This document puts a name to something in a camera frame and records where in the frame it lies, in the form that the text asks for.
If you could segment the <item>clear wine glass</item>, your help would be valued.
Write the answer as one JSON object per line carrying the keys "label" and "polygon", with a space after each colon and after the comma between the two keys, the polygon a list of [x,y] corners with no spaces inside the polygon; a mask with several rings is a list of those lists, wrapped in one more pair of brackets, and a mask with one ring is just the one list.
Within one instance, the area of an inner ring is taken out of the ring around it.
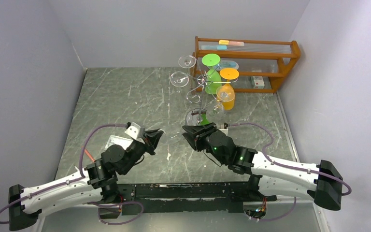
{"label": "clear wine glass", "polygon": [[224,107],[217,100],[216,95],[215,100],[207,106],[206,111],[206,117],[210,122],[219,121],[225,114]]}
{"label": "clear wine glass", "polygon": [[209,124],[209,120],[206,117],[206,109],[195,108],[189,111],[185,118],[185,125],[188,126],[199,126]]}
{"label": "clear wine glass", "polygon": [[192,68],[196,65],[197,59],[192,55],[181,56],[178,60],[178,64],[182,68]]}
{"label": "clear wine glass", "polygon": [[184,72],[177,71],[177,72],[173,72],[169,76],[169,81],[170,81],[172,86],[177,87],[177,88],[182,88],[182,87],[186,87],[188,85],[189,76],[188,76],[188,74],[186,74]]}

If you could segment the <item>orange plastic wine glass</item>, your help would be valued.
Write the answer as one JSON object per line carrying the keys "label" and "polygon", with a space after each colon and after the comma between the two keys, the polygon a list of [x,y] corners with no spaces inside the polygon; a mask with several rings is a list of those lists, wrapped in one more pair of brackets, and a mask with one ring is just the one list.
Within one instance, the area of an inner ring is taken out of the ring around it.
{"label": "orange plastic wine glass", "polygon": [[235,102],[235,91],[231,81],[237,80],[240,74],[235,68],[223,68],[219,74],[225,83],[216,90],[216,98],[222,103],[224,110],[229,111],[234,107]]}

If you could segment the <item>green plastic wine glass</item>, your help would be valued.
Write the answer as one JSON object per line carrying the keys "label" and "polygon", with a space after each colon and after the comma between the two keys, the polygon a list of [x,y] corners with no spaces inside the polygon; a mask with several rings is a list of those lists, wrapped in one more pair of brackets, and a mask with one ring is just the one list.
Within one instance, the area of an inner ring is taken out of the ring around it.
{"label": "green plastic wine glass", "polygon": [[217,54],[210,53],[203,56],[201,61],[203,65],[209,68],[206,72],[207,86],[205,87],[205,92],[214,95],[216,94],[217,89],[222,86],[222,78],[216,70],[221,58]]}

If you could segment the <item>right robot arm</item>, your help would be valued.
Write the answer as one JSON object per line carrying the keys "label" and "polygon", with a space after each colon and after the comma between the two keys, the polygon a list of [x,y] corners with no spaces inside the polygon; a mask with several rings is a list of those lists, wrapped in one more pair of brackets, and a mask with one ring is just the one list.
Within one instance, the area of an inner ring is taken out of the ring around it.
{"label": "right robot arm", "polygon": [[265,151],[236,145],[215,123],[184,125],[182,129],[193,150],[209,153],[234,173],[250,176],[249,199],[281,195],[310,200],[331,211],[341,209],[344,181],[332,162],[300,163],[271,157]]}

